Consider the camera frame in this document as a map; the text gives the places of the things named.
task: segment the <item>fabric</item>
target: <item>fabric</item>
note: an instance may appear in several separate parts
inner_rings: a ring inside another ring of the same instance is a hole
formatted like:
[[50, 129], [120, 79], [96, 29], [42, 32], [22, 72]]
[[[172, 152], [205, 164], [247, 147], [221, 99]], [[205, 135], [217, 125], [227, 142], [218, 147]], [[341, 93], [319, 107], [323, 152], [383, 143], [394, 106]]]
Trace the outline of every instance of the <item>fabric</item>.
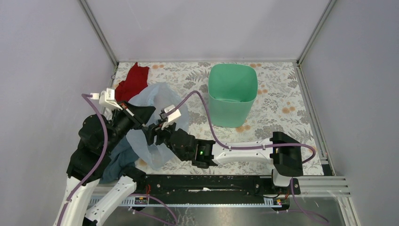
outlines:
[[110, 183], [122, 176], [122, 171], [127, 166], [135, 166], [138, 155], [133, 151], [126, 137], [123, 137], [110, 155], [111, 162], [105, 168], [100, 184]]
[[[135, 63], [129, 70], [125, 81], [119, 83], [115, 90], [115, 99], [119, 101], [129, 101], [132, 97], [139, 94], [147, 87], [149, 67], [139, 67]], [[138, 155], [133, 151], [126, 137], [123, 137], [110, 155], [111, 162], [105, 168], [101, 184], [106, 184], [117, 180], [122, 176], [122, 171], [127, 166], [135, 166]]]
[[[120, 63], [113, 86], [124, 80], [134, 63]], [[140, 63], [150, 67], [148, 84], [166, 82], [180, 97], [193, 90], [202, 93], [207, 101], [207, 83], [211, 68], [220, 63], [207, 62], [167, 62]], [[256, 62], [239, 63], [251, 66], [258, 76], [258, 95], [243, 126], [238, 128], [214, 127], [221, 141], [255, 141], [271, 136], [273, 131], [283, 131], [299, 142], [316, 147], [310, 124], [298, 86], [297, 75], [292, 63]], [[186, 102], [190, 125], [189, 133], [198, 139], [213, 139], [204, 107], [195, 95]], [[302, 158], [308, 158], [311, 151], [302, 148]], [[189, 161], [177, 157], [168, 161], [160, 170], [152, 170], [143, 161], [136, 167], [148, 174], [217, 174], [217, 175], [267, 175], [270, 169], [259, 162], [234, 162], [209, 169], [199, 169]], [[316, 157], [303, 165], [304, 175], [323, 175], [320, 158]]]
[[[130, 99], [129, 103], [135, 106], [154, 106], [156, 108], [155, 113], [152, 114], [147, 122], [147, 125], [151, 125], [153, 123], [158, 124], [158, 120], [161, 119], [159, 113], [166, 106], [177, 106], [181, 101], [180, 96], [166, 82], [159, 82], [143, 89], [140, 94]], [[188, 131], [188, 108], [186, 105], [182, 105], [179, 111], [182, 115], [176, 121], [176, 130], [183, 129]], [[165, 144], [148, 146], [141, 130], [131, 129], [126, 134], [126, 139], [136, 154], [153, 169], [160, 169], [175, 156]]]
[[129, 101], [141, 90], [147, 87], [149, 67], [139, 67], [136, 62], [129, 70], [125, 81], [119, 83], [115, 90], [115, 99], [119, 101]]

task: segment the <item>metal floor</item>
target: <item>metal floor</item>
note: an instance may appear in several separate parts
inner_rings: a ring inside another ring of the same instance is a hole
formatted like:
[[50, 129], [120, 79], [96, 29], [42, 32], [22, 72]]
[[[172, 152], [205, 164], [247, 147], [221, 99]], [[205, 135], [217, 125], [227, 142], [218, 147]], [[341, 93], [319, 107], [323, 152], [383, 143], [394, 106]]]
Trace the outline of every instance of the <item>metal floor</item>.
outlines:
[[[300, 198], [298, 203], [305, 210], [315, 211], [325, 216], [331, 226], [345, 225], [340, 206], [333, 197], [329, 198]], [[290, 209], [298, 209], [291, 199]], [[317, 226], [316, 223], [303, 213], [275, 213], [270, 208], [234, 208], [234, 207], [202, 207], [202, 208], [172, 208], [179, 219], [179, 226]], [[147, 207], [144, 212], [155, 215], [163, 220], [173, 222], [172, 216], [165, 208]], [[163, 226], [146, 216], [132, 214], [127, 207], [118, 207], [107, 219], [104, 226]]]

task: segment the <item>light blue cloth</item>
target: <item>light blue cloth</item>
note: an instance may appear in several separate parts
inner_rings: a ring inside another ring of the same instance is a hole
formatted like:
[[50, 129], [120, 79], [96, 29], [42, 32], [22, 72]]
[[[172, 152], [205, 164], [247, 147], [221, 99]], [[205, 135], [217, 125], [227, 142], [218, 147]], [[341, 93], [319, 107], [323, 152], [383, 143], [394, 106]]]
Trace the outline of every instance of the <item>light blue cloth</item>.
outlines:
[[135, 166], [138, 155], [133, 151], [126, 137], [120, 140], [110, 155], [111, 162], [105, 168], [100, 184], [110, 183], [122, 176], [122, 171], [127, 166]]
[[[147, 125], [157, 124], [160, 119], [160, 112], [170, 105], [177, 106], [182, 99], [165, 82], [155, 83], [143, 89], [140, 94], [132, 97], [129, 104], [135, 106], [154, 106], [155, 113], [148, 120]], [[176, 130], [188, 131], [189, 113], [186, 105], [179, 108], [181, 116], [176, 121]], [[171, 160], [175, 154], [165, 144], [150, 146], [147, 145], [144, 133], [141, 130], [130, 130], [126, 134], [128, 142], [137, 155], [154, 170], [160, 169], [165, 163]]]

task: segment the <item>orange flower pattern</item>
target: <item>orange flower pattern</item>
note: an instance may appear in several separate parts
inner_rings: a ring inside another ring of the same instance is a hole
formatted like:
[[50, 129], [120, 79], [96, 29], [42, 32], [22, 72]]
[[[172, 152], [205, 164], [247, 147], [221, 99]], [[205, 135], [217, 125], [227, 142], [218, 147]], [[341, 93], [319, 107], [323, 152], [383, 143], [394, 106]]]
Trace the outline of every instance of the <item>orange flower pattern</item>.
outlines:
[[[132, 63], [120, 63], [113, 87], [126, 79]], [[212, 66], [217, 63], [140, 63], [150, 67], [148, 84], [166, 82], [178, 95], [186, 96], [192, 90], [198, 90], [208, 99], [207, 81]], [[291, 63], [241, 63], [248, 65], [258, 75], [257, 97], [246, 122], [238, 128], [214, 127], [218, 138], [226, 142], [245, 142], [268, 138], [273, 131], [283, 131], [299, 142], [316, 146], [301, 91], [298, 86], [294, 67]], [[189, 133], [199, 139], [212, 139], [205, 110], [198, 97], [193, 96], [186, 102], [190, 114]], [[311, 153], [302, 148], [303, 159]], [[190, 162], [181, 162], [178, 158], [168, 161], [160, 170], [153, 170], [143, 161], [137, 167], [153, 174], [270, 174], [264, 163], [233, 162], [221, 167], [199, 169]], [[322, 175], [319, 156], [303, 165], [305, 175]]]

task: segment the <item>white wall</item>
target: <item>white wall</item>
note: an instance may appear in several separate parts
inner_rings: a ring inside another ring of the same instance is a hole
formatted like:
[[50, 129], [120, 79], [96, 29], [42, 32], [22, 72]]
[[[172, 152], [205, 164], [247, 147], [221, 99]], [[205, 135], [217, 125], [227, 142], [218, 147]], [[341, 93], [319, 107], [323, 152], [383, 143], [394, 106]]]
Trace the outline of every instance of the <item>white wall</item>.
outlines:
[[0, 225], [54, 223], [82, 121], [82, 92], [112, 74], [78, 1], [0, 2]]
[[398, 225], [399, 1], [341, 0], [303, 70], [363, 226]]
[[328, 0], [88, 0], [126, 60], [297, 59]]

